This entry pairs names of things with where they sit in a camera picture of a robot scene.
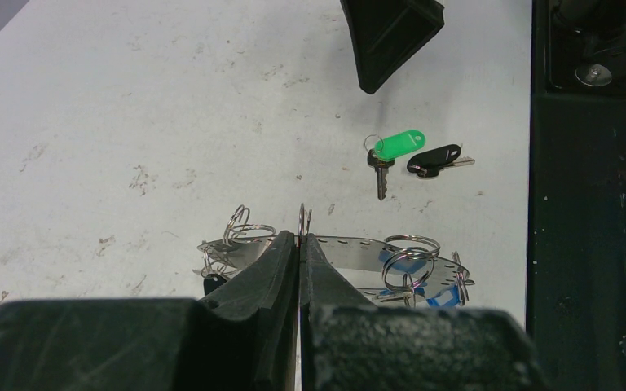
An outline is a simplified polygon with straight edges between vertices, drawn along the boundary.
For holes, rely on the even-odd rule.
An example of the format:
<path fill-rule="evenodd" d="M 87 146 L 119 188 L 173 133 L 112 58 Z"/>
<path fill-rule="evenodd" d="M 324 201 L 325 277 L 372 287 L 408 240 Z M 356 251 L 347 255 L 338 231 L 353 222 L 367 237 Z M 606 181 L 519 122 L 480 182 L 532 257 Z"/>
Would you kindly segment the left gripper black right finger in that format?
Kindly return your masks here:
<path fill-rule="evenodd" d="M 535 346 L 504 311 L 380 307 L 302 244 L 306 390 L 546 390 Z"/>

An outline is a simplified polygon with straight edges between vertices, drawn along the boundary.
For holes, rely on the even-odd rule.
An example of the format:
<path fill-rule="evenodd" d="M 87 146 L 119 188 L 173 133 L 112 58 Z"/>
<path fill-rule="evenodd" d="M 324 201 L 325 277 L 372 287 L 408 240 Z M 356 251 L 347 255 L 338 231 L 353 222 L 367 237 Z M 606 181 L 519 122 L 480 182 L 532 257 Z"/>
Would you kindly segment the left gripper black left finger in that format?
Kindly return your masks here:
<path fill-rule="evenodd" d="M 280 232 L 255 263 L 183 312 L 176 390 L 293 390 L 298 246 Z"/>

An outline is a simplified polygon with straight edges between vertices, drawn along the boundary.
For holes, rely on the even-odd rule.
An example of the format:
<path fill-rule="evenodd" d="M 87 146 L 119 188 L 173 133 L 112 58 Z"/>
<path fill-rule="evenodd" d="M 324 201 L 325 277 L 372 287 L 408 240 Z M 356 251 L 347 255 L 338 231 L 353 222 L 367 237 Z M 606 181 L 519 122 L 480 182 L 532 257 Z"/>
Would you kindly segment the green key tag with key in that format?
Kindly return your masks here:
<path fill-rule="evenodd" d="M 387 192 L 387 174 L 395 159 L 416 152 L 425 146 L 426 137 L 420 130 L 405 130 L 386 138 L 377 137 L 367 149 L 366 162 L 376 175 L 377 198 L 384 200 Z"/>

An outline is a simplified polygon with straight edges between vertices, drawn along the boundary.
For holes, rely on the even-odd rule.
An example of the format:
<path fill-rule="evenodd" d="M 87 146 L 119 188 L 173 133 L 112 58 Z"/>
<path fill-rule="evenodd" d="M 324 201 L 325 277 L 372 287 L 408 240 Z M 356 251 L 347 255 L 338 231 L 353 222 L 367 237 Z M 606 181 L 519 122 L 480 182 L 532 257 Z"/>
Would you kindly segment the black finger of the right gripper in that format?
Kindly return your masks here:
<path fill-rule="evenodd" d="M 360 89 L 375 94 L 444 26 L 435 0 L 342 0 Z"/>

